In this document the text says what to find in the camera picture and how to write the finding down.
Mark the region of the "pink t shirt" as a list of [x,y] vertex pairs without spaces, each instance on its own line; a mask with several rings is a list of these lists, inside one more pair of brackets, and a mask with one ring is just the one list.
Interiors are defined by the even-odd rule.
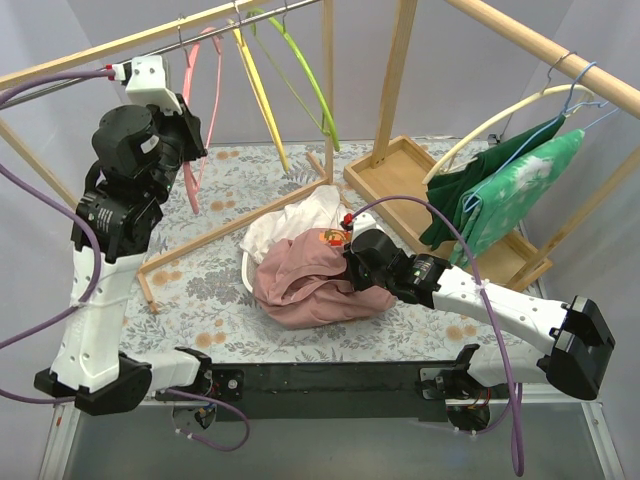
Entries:
[[393,307],[396,298],[380,287],[354,289],[345,275],[344,248],[323,244],[320,230],[326,228],[282,239],[269,249],[253,285],[263,310],[288,329],[302,329],[371,317]]

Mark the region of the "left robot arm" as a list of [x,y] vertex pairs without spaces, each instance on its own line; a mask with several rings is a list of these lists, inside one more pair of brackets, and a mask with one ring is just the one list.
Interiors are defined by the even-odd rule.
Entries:
[[213,386],[209,358],[187,347],[135,358],[121,351],[131,287],[181,166],[204,156],[201,122],[186,106],[124,105],[99,121],[96,160],[72,228],[71,313],[52,365],[34,386],[93,415],[128,412],[150,393],[180,388],[193,400]]

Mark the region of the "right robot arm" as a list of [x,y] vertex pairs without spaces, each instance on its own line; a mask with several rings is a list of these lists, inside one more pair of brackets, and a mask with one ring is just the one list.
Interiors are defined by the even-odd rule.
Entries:
[[478,285],[444,259],[407,255],[376,227],[354,232],[344,256],[357,290],[380,287],[403,303],[464,315],[520,339],[512,349],[478,347],[464,357],[452,373],[460,395],[475,397],[513,381],[548,383],[580,400],[598,397],[615,340],[593,300],[577,296],[566,303]]

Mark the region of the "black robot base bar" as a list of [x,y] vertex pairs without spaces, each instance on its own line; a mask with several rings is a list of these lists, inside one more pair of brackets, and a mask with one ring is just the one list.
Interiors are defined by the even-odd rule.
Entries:
[[488,425],[488,403],[503,400],[503,381],[483,387],[466,361],[213,364],[196,386],[173,387],[162,401],[193,395],[222,401],[251,420],[409,418]]

